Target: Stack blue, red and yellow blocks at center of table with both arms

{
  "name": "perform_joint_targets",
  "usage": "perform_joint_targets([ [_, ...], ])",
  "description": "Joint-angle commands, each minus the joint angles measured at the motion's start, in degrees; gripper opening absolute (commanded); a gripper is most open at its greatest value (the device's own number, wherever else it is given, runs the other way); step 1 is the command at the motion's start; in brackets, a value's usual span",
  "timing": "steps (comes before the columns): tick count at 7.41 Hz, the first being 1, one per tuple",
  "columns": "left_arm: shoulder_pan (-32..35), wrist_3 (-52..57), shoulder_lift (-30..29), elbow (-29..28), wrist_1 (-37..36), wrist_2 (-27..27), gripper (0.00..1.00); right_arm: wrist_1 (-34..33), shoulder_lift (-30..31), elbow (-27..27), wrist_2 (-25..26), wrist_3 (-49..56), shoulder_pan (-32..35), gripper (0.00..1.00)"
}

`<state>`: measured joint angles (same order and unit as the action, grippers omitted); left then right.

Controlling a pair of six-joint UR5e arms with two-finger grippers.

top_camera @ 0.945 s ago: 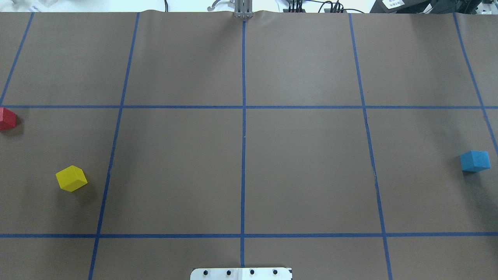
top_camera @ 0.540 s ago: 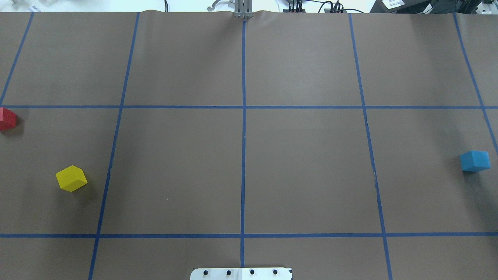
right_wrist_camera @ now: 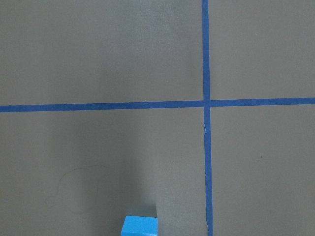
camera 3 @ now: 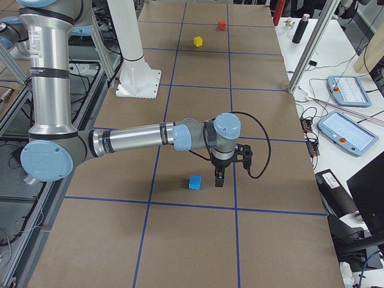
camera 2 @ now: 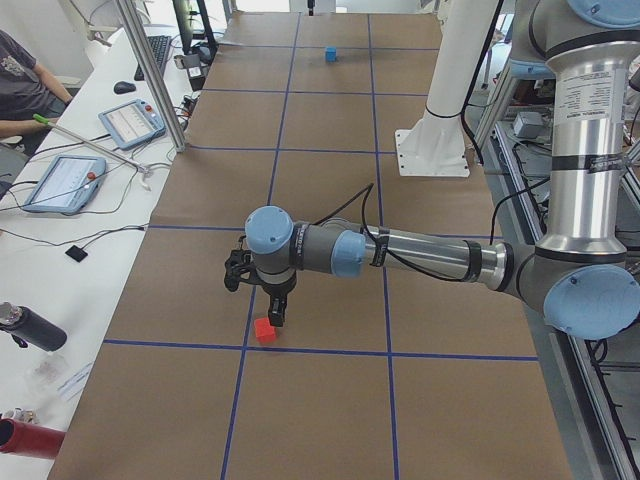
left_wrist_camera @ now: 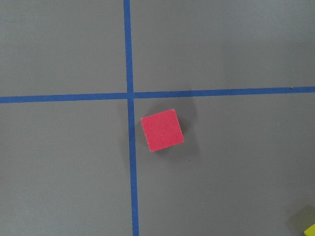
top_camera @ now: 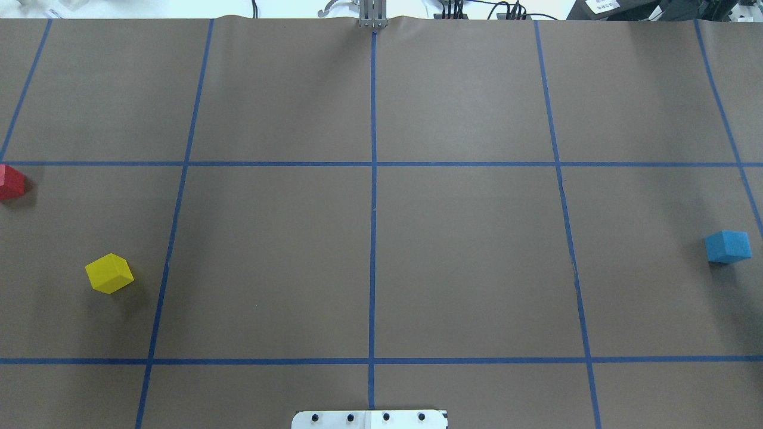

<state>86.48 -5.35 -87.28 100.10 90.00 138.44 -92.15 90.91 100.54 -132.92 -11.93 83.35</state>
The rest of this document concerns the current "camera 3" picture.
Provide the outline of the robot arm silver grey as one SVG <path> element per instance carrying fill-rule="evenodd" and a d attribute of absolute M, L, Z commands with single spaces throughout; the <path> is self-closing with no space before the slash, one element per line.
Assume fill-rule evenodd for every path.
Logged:
<path fill-rule="evenodd" d="M 1 19 L 1 45 L 9 50 L 16 46 L 21 54 L 29 53 L 29 33 L 25 24 L 16 16 Z"/>
<path fill-rule="evenodd" d="M 206 149 L 220 187 L 225 169 L 245 159 L 245 147 L 238 144 L 241 122 L 232 113 L 203 123 L 185 119 L 126 130 L 78 130 L 71 121 L 68 37 L 76 25 L 92 23 L 91 2 L 20 1 L 19 14 L 29 34 L 35 112 L 20 160 L 35 179 L 60 180 L 104 154 L 172 145 L 177 151 Z"/>

